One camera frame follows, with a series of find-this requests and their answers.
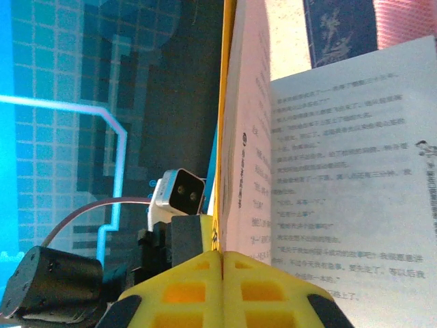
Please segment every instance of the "pink object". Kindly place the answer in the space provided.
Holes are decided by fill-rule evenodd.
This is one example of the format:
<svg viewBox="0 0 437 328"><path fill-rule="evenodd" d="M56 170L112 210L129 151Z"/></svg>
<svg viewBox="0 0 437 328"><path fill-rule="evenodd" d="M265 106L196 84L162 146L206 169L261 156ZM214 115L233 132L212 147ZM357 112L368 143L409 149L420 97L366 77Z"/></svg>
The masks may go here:
<svg viewBox="0 0 437 328"><path fill-rule="evenodd" d="M373 0L378 48L437 35L437 0Z"/></svg>

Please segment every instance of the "cable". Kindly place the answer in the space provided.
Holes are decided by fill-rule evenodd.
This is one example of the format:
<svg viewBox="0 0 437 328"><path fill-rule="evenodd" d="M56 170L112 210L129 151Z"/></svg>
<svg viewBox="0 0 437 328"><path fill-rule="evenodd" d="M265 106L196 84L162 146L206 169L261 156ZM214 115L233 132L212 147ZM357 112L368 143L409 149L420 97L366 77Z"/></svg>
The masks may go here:
<svg viewBox="0 0 437 328"><path fill-rule="evenodd" d="M112 205L117 203L129 203L129 204L150 204L150 198L142 198L142 197L114 197L114 198L105 198L104 200L98 200L97 202L92 202L87 205L84 205L71 214L69 214L65 219L59 222L53 230L48 234L48 236L44 239L41 246L48 247L51 241L56 237L59 232L65 228L71 221L76 219L79 215L88 212L89 210L93 210L97 207Z"/></svg>

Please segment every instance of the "open book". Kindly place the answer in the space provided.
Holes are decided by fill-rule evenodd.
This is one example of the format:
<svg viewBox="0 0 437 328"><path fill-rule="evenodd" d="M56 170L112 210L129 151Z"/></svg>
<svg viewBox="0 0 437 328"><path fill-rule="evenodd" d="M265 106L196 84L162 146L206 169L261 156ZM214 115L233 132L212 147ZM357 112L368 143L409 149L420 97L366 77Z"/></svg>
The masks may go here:
<svg viewBox="0 0 437 328"><path fill-rule="evenodd" d="M434 38L272 83L269 63L264 1L239 0L222 248L327 289L355 327L437 327Z"/></svg>

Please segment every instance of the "yellow book edge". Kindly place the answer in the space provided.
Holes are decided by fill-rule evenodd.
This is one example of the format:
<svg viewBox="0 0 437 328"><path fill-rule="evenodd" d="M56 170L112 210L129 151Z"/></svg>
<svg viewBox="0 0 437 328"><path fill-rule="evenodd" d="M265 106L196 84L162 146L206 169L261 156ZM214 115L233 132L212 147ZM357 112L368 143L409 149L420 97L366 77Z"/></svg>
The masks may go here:
<svg viewBox="0 0 437 328"><path fill-rule="evenodd" d="M213 232L212 249L221 251L220 246L220 186L221 186L221 146L223 138L223 119L225 112L225 96L227 85L227 72L229 57L231 54L232 33L234 31L235 13L237 0L225 0L223 6L223 32L221 47L221 69L220 69L220 93L218 100L218 120L217 120L217 154L216 154L216 173L214 183L214 212L213 212Z"/></svg>

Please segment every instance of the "dark blue book cover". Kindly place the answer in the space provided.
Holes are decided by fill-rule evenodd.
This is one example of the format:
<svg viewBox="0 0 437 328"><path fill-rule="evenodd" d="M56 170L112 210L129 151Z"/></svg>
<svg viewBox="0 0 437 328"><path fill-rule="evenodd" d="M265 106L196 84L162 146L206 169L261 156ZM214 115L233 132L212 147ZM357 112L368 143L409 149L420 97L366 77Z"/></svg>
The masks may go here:
<svg viewBox="0 0 437 328"><path fill-rule="evenodd" d="M311 67L378 50L372 0L304 0Z"/></svg>

